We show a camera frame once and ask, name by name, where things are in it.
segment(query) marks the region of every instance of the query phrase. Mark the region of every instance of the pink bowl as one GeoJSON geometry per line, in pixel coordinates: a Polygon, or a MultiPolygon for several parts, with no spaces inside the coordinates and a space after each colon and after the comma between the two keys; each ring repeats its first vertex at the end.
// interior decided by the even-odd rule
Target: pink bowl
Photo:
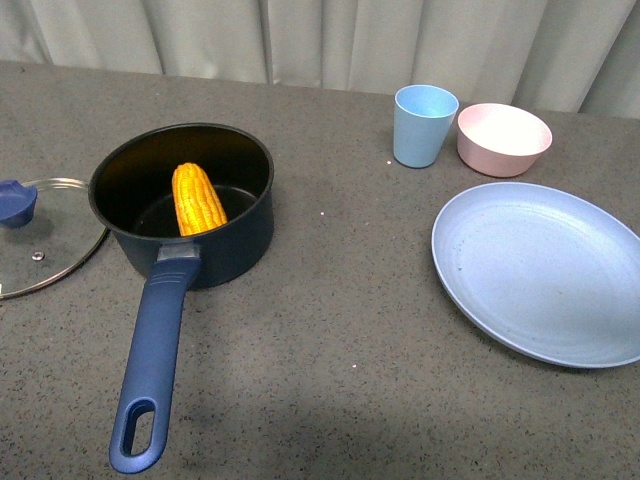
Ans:
{"type": "Polygon", "coordinates": [[[549,127],[535,115],[499,103],[480,103],[458,116],[458,154],[492,177],[526,172],[551,146],[549,127]]]}

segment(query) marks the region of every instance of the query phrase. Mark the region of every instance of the saucepan handle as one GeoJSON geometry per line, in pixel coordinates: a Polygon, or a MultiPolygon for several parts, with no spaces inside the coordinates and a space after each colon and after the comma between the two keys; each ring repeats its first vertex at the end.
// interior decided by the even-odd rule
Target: saucepan handle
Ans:
{"type": "Polygon", "coordinates": [[[159,257],[145,283],[109,449],[121,473],[151,467],[167,444],[184,296],[200,266],[199,256],[159,257]],[[149,445],[132,453],[136,422],[149,412],[149,445]]]}

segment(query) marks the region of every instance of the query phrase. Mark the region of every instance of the glass lid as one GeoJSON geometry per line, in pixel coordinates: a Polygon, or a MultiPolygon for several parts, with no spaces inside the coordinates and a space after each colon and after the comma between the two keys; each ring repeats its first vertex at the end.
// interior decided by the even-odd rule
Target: glass lid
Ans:
{"type": "Polygon", "coordinates": [[[0,228],[0,300],[65,277],[91,256],[107,234],[89,205],[87,183],[50,178],[18,184],[22,187],[25,192],[37,190],[33,195],[37,200],[26,225],[0,228]]]}

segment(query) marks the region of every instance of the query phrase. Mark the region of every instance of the pot rim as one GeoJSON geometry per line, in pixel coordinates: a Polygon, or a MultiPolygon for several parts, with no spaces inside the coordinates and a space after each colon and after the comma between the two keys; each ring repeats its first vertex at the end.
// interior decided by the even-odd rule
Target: pot rim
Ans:
{"type": "Polygon", "coordinates": [[[224,124],[221,124],[221,123],[210,123],[210,122],[176,123],[176,124],[166,125],[164,127],[155,128],[153,130],[149,130],[147,132],[141,133],[140,135],[137,135],[136,137],[126,141],[125,143],[123,143],[122,145],[117,147],[115,150],[111,151],[111,153],[109,153],[98,164],[98,166],[96,167],[93,175],[91,176],[91,180],[89,182],[89,204],[91,205],[91,209],[93,210],[93,213],[111,231],[114,231],[114,232],[117,232],[117,233],[121,233],[123,235],[127,235],[129,237],[136,238],[136,239],[141,239],[141,240],[155,240],[155,241],[159,241],[159,242],[162,242],[162,243],[176,243],[176,244],[177,243],[186,243],[186,242],[191,242],[193,240],[196,240],[198,238],[202,238],[205,235],[221,234],[224,230],[226,230],[229,227],[241,222],[242,219],[244,219],[245,217],[250,215],[250,213],[254,209],[256,209],[257,206],[260,203],[262,203],[263,199],[270,194],[271,187],[273,185],[273,178],[274,178],[274,166],[273,166],[273,158],[271,156],[271,152],[265,146],[264,143],[262,143],[257,137],[255,137],[254,135],[250,134],[249,132],[246,132],[245,130],[242,130],[242,129],[237,128],[237,127],[233,127],[231,125],[224,125],[224,124]],[[100,209],[96,205],[95,189],[96,189],[97,181],[100,178],[100,176],[102,175],[102,172],[105,170],[107,165],[109,163],[111,163],[113,158],[115,158],[117,155],[119,155],[122,151],[124,151],[127,148],[129,148],[131,145],[139,142],[140,140],[142,140],[142,139],[144,139],[146,137],[150,137],[152,135],[157,135],[157,134],[162,133],[162,132],[167,131],[167,130],[176,130],[176,129],[183,129],[183,128],[201,128],[201,127],[218,128],[218,129],[222,129],[222,130],[231,130],[233,132],[239,133],[240,135],[243,135],[243,136],[247,137],[249,140],[253,141],[264,152],[265,157],[267,159],[267,163],[269,165],[269,176],[267,178],[267,183],[265,185],[264,190],[260,193],[260,196],[256,199],[256,201],[255,201],[255,203],[253,205],[251,205],[249,208],[247,208],[244,212],[242,212],[240,215],[235,217],[233,220],[230,220],[228,223],[225,223],[224,225],[222,225],[220,227],[217,227],[217,228],[215,228],[213,230],[208,230],[206,232],[197,233],[197,234],[194,234],[194,235],[188,235],[188,236],[185,236],[185,237],[148,237],[148,236],[144,236],[144,235],[138,235],[136,233],[130,232],[128,230],[125,230],[123,228],[120,228],[120,227],[114,225],[113,223],[111,223],[109,220],[107,220],[105,218],[105,216],[102,214],[102,212],[100,211],[100,209]]]}

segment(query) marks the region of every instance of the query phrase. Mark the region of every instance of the white curtain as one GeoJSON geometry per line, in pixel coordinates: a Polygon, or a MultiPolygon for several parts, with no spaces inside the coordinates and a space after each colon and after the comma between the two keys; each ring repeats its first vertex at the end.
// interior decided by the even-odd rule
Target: white curtain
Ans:
{"type": "Polygon", "coordinates": [[[1,60],[640,118],[640,0],[0,0],[1,60]]]}

